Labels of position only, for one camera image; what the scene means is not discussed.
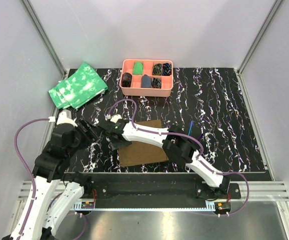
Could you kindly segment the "brown cloth napkin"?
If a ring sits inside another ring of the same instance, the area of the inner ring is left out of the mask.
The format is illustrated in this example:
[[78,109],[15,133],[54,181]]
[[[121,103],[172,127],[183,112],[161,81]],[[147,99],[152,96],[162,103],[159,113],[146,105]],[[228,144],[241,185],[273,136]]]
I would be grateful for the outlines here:
[[[141,127],[162,128],[162,121],[160,119],[139,121],[137,124],[141,125]],[[135,133],[138,134],[141,133],[139,130],[137,131],[134,129],[131,122],[129,122],[125,128],[128,135],[130,135],[129,133],[132,131],[135,131]],[[121,167],[161,163],[168,160],[167,155],[162,148],[139,141],[132,141],[131,145],[119,148],[118,155]]]

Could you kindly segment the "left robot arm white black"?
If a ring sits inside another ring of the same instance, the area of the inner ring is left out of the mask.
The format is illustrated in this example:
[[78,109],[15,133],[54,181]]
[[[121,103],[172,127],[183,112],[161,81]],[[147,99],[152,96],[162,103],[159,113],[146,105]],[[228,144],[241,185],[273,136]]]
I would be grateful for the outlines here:
[[95,126],[84,119],[71,119],[57,123],[50,140],[35,159],[29,171],[30,195],[21,217],[6,240],[53,240],[57,230],[74,203],[80,198],[95,198],[92,178],[84,173],[74,173],[63,193],[55,203],[52,197],[65,177],[71,158],[77,151],[98,140]]

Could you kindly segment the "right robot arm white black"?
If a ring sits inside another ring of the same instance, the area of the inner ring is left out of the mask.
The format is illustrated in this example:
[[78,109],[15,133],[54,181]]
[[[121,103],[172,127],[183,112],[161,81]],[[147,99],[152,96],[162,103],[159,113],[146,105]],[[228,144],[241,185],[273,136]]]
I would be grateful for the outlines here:
[[230,191],[230,180],[202,156],[202,144],[175,125],[170,128],[154,128],[118,119],[115,122],[103,120],[98,127],[110,139],[111,146],[115,149],[129,146],[133,142],[163,149],[170,162],[186,166],[198,174],[216,198],[223,198]]

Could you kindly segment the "green white patterned cloth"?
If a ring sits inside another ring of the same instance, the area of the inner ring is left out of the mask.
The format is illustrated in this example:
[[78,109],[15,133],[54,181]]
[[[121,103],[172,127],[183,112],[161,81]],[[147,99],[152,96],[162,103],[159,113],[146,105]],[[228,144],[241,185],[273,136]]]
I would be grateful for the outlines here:
[[70,77],[61,80],[48,93],[57,109],[78,109],[107,89],[106,82],[96,70],[83,62]]

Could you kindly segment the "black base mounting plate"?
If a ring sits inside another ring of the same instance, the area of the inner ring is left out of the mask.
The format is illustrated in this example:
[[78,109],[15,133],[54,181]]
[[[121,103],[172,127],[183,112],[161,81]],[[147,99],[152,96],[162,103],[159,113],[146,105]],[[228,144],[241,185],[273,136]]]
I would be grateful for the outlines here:
[[241,199],[231,182],[225,193],[216,193],[196,173],[89,173],[96,190],[97,209],[153,210],[198,209],[207,200]]

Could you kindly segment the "dark brown rolled cloth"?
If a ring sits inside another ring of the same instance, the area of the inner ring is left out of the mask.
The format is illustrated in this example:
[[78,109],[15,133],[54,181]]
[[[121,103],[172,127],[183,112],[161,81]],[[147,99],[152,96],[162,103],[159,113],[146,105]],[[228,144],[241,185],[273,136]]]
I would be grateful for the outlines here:
[[123,88],[130,88],[132,85],[132,74],[129,72],[125,72],[122,74],[122,79],[121,79],[121,86]]

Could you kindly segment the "pink compartment tray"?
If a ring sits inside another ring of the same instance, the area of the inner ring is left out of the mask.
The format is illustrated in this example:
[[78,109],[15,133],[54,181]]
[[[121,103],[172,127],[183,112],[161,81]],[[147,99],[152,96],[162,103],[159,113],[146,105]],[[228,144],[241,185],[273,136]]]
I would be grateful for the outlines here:
[[126,59],[119,86],[125,96],[166,98],[174,86],[173,73],[170,60]]

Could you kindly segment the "blue grey rolled cloth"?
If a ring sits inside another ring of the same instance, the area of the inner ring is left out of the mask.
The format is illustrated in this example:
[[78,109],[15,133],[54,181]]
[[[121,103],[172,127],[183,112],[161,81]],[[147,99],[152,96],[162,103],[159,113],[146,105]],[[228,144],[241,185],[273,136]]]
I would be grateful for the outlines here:
[[141,77],[141,88],[151,88],[152,87],[152,79],[150,76],[144,74]]

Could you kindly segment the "black patterned rolled cloth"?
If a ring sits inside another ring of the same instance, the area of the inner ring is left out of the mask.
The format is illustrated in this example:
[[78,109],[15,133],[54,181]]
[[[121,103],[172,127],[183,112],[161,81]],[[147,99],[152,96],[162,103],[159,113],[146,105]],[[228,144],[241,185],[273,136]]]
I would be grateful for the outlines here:
[[162,80],[158,77],[153,77],[151,81],[151,87],[153,89],[161,89],[162,88]]

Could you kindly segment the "green rolled cloth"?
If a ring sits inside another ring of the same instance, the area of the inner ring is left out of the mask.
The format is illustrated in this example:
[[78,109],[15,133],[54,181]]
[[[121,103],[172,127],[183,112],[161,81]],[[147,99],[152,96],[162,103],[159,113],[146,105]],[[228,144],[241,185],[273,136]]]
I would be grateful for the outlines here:
[[141,61],[136,61],[133,65],[132,74],[142,75],[144,72],[144,64]]

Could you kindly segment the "black multicolour rolled cloth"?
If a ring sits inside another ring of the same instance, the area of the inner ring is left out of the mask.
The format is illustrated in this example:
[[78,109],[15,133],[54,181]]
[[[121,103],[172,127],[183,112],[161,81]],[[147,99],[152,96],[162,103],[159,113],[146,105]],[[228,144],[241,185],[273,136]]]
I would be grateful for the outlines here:
[[162,64],[156,63],[152,68],[152,75],[153,76],[161,76],[162,75]]

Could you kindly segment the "black blue rolled cloth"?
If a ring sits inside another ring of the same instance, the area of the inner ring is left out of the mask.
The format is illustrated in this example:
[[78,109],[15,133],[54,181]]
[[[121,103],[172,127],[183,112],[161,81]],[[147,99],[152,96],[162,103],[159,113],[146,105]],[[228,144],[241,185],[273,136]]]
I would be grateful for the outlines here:
[[172,74],[172,64],[170,62],[165,62],[162,64],[162,76],[170,76]]

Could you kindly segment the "black marble pattern mat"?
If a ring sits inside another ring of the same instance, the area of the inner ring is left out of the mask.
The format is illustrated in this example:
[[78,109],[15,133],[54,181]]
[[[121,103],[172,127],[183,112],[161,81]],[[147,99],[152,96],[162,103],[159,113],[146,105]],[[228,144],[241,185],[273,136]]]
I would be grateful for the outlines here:
[[194,121],[191,136],[199,138],[204,158],[223,172],[242,172],[249,181],[269,181],[271,175],[261,156],[239,81],[233,68],[175,68],[169,97],[124,96],[119,81],[121,69],[99,68],[106,93],[80,109],[72,109],[75,120],[92,125],[110,108],[136,123],[161,120],[161,126],[179,126],[186,134]]

